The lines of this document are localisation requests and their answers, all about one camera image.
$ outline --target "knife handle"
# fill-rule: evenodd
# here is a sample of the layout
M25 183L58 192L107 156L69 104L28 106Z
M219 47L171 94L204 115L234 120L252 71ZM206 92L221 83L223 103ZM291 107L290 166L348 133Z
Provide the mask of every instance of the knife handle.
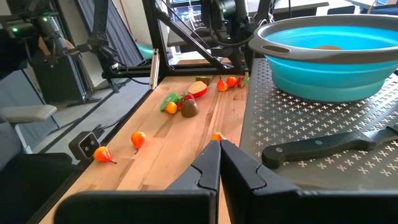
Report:
M341 133L268 146L262 152L262 163L268 168L276 169L283 162L318 159L350 149L370 151L375 147L376 142L360 131Z

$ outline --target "metal perforated tray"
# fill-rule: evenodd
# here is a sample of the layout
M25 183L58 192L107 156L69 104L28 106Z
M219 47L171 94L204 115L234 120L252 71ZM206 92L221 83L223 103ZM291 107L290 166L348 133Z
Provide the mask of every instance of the metal perforated tray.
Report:
M240 147L261 161L269 145L350 131L371 131L398 122L398 77L362 101L324 104L280 91L266 59L255 59ZM275 170L308 188L398 189L398 141L371 152L350 150L323 159L285 162Z

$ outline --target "blue collapsible bowl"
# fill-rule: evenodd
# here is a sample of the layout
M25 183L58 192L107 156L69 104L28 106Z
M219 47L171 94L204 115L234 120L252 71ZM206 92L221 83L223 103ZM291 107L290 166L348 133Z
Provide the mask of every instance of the blue collapsible bowl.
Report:
M316 49L330 46L341 50ZM314 101L362 100L398 68L398 17L287 19L258 28L249 47L267 57L282 91Z

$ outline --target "wooden table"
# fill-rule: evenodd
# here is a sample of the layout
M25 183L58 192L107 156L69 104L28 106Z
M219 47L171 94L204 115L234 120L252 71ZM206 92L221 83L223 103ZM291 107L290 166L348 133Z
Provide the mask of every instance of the wooden table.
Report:
M215 76L208 93L197 99L200 113L196 117L160 112L160 104L169 93L182 94L194 81L195 77L165 78L107 145L118 163L94 161L60 201L85 190L163 190L188 168L214 132L239 145L247 87L220 93ZM130 137L138 130L146 134L147 141L135 154ZM58 204L40 223L53 223ZM219 223L230 223L222 190L219 215Z

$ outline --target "plastic food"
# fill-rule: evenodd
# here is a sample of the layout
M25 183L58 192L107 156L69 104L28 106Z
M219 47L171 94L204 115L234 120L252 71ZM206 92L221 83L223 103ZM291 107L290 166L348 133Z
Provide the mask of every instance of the plastic food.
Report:
M211 136L211 140L226 140L226 138L221 133L217 132Z
M207 92L207 85L202 81L197 81L191 85L188 92L195 98L201 97Z
M237 79L235 77L228 77L226 80L226 84L229 88L233 88L236 85Z
M175 114L177 112L177 104L174 102L167 103L166 112L169 114Z
M249 83L250 78L249 77L239 77L237 80L237 84L239 88L243 88L245 85Z
M171 93L171 94L169 94L169 95L166 97L166 99L164 99L162 105L160 106L160 110L161 110L161 111L165 111L165 110L166 110L167 103L170 103L170 102L176 103L176 102L179 101L179 99L180 99L180 98L178 97L178 94L176 94L176 93Z
M186 100L195 100L195 97L192 94L187 94L184 96L184 101Z
M226 91L228 89L228 85L224 82L224 80L220 79L217 83L218 91Z
M182 101L179 101L179 102L176 103L176 105L177 105L177 111L181 111L182 104L183 104Z
M187 100L182 104L181 115L184 118L192 118L199 113L199 108L195 100Z
M136 131L131 136L131 142L137 150L141 148L146 139L147 136L141 131Z
M197 77L197 81L202 81L206 85L210 85L211 78L210 77Z
M99 148L97 148L94 152L94 159L98 162L112 162L112 163L116 163L114 161L112 161L112 156L111 156L111 152L108 150L107 147L105 146L101 146Z

